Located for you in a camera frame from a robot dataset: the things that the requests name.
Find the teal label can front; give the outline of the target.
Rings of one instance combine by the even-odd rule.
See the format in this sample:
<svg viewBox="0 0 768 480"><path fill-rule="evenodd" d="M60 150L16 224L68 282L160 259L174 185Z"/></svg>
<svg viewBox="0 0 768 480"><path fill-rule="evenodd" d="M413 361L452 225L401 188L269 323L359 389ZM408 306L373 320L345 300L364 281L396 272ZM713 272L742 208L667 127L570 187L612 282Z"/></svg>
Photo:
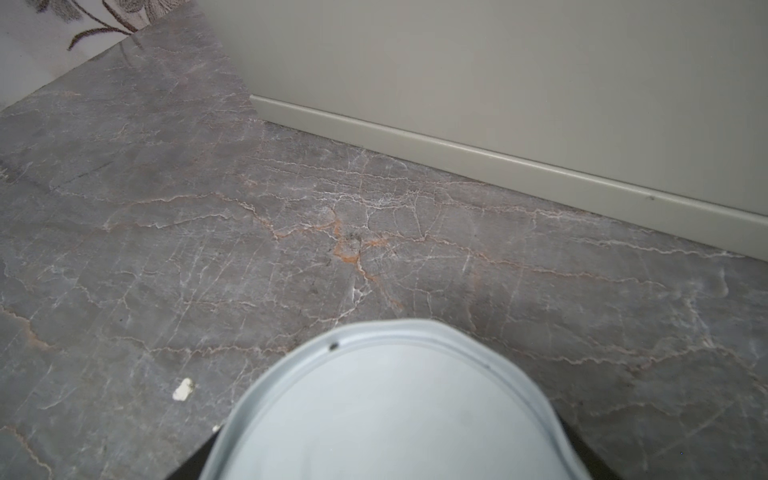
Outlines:
<svg viewBox="0 0 768 480"><path fill-rule="evenodd" d="M270 367L229 415L205 479L585 479L542 390L437 321L353 323Z"/></svg>

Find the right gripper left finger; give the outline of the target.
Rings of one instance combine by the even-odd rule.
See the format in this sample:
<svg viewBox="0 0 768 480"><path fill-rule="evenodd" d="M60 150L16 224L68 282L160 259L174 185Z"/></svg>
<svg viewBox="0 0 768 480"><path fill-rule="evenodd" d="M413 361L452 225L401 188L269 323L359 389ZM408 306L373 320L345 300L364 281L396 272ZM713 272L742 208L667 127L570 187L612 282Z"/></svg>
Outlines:
<svg viewBox="0 0 768 480"><path fill-rule="evenodd" d="M218 436L219 433L215 432L199 449L172 471L166 480L199 480Z"/></svg>

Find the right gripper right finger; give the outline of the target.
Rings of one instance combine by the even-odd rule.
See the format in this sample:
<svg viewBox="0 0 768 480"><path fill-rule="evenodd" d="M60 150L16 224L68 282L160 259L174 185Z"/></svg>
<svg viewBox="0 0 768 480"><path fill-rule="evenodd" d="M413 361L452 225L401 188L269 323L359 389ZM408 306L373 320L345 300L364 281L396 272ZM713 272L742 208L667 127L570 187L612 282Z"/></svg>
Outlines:
<svg viewBox="0 0 768 480"><path fill-rule="evenodd" d="M621 477L583 440L562 416L558 417L576 454L594 480L621 480Z"/></svg>

